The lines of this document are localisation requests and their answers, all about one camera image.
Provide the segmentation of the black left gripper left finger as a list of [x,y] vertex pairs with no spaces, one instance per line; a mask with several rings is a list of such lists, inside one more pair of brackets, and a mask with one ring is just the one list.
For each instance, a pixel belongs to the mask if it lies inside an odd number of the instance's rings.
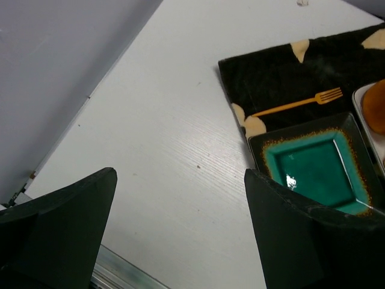
[[1,211],[1,288],[88,288],[117,185],[106,167]]

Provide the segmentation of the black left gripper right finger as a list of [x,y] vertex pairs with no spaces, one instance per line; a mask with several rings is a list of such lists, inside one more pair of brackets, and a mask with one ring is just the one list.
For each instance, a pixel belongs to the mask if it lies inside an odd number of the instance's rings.
[[257,170],[244,175],[268,288],[383,288],[384,216],[321,205]]

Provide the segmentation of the large sugared round bread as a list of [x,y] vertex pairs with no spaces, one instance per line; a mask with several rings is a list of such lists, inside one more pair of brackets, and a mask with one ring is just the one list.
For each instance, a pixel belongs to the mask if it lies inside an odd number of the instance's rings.
[[373,132],[384,135],[384,80],[377,82],[364,94],[362,111],[365,122]]

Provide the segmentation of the teal square plate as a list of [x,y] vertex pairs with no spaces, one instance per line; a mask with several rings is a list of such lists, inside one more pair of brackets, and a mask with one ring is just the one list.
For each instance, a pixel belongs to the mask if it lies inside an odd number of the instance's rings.
[[267,132],[248,141],[258,171],[347,214],[384,216],[384,190],[351,113]]

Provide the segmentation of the orange plastic fork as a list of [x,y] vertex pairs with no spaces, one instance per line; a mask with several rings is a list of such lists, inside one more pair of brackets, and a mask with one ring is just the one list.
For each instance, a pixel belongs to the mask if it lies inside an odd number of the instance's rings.
[[290,104],[285,104],[285,105],[281,105],[278,107],[270,108],[270,109],[265,110],[265,111],[260,111],[258,113],[254,113],[252,115],[252,117],[265,116],[268,114],[273,114],[273,113],[277,113],[280,111],[290,110],[290,109],[293,109],[295,107],[300,107],[302,105],[307,105],[307,104],[311,104],[311,103],[317,103],[318,105],[324,105],[324,104],[332,102],[336,99],[339,99],[342,96],[343,96],[342,90],[340,89],[340,87],[338,87],[338,88],[327,90],[324,92],[319,92],[314,97],[309,98],[309,99],[304,99],[302,101],[296,101],[296,102],[293,102]]

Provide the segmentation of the black floral placemat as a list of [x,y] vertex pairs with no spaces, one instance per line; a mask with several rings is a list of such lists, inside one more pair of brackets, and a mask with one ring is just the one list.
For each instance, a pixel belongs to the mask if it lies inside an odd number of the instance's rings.
[[[354,111],[352,94],[384,78],[384,25],[305,39],[218,63],[224,91],[246,138]],[[342,96],[265,114],[339,88]]]

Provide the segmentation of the small white scrap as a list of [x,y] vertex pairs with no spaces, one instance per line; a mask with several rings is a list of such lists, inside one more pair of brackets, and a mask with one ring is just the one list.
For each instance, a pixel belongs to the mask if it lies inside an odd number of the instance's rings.
[[297,5],[300,7],[306,7],[309,4],[309,0],[297,0]]

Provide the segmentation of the aluminium table frame rail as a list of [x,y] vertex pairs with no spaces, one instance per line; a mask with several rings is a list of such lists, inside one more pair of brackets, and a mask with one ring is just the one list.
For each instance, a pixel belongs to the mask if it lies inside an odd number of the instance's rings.
[[168,288],[143,270],[101,245],[90,288]]

